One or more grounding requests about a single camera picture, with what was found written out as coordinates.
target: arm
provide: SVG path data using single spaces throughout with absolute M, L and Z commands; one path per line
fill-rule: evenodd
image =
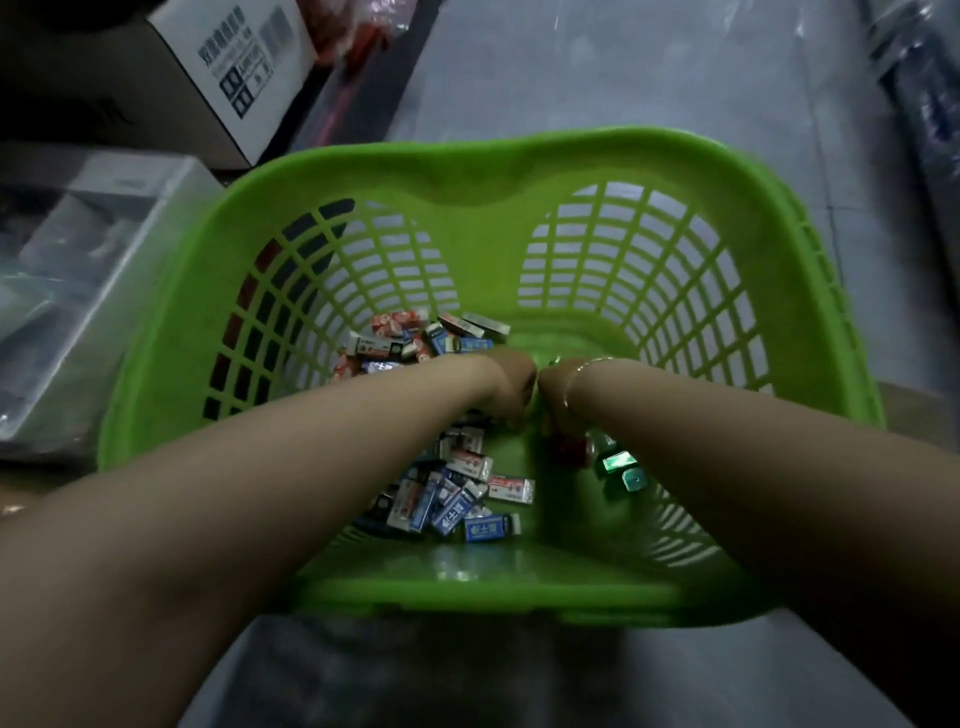
M 271 593 L 525 354 L 446 356 L 256 407 L 0 525 L 4 724 L 172 725 Z
M 623 443 L 905 712 L 937 715 L 960 645 L 960 457 L 637 361 L 571 378 L 579 363 L 540 374 L 566 428 Z

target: green plastic basket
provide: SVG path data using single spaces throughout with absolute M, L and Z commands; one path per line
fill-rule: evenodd
M 415 305 L 507 321 L 541 365 L 639 357 L 883 424 L 789 190 L 715 142 L 610 129 L 334 147 L 251 173 L 176 253 L 116 387 L 101 468 L 323 384 L 349 328 Z M 495 470 L 538 480 L 534 505 L 504 509 L 522 511 L 522 536 L 409 543 L 351 526 L 301 572 L 295 606 L 672 626 L 773 604 L 660 485 L 614 497 L 593 473 L 553 470 L 535 439 L 490 443 Z

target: plastic bag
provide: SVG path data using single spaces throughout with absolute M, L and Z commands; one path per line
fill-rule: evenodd
M 417 0 L 297 0 L 297 4 L 323 64 L 346 55 L 362 26 L 389 37 L 405 33 L 417 8 Z

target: cardboard box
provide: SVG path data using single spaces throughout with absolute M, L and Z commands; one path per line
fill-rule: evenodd
M 25 24 L 3 43 L 0 76 L 41 102 L 58 138 L 245 169 L 314 59 L 296 0 L 167 0 L 97 33 Z

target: gold bracelet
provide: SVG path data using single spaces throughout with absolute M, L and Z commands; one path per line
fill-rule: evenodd
M 616 359 L 615 356 L 598 356 L 597 358 L 591 359 L 590 361 L 585 361 L 583 364 L 577 367 L 576 371 L 574 371 L 574 373 L 570 375 L 570 379 L 566 381 L 566 387 L 564 388 L 564 410 L 566 410 L 567 412 L 570 411 L 570 405 L 566 401 L 566 398 L 567 398 L 567 395 L 570 394 L 570 386 L 573 384 L 573 380 L 577 377 L 577 375 L 580 374 L 584 369 L 586 369 L 590 364 L 596 364 L 598 361 L 613 361 L 614 359 Z

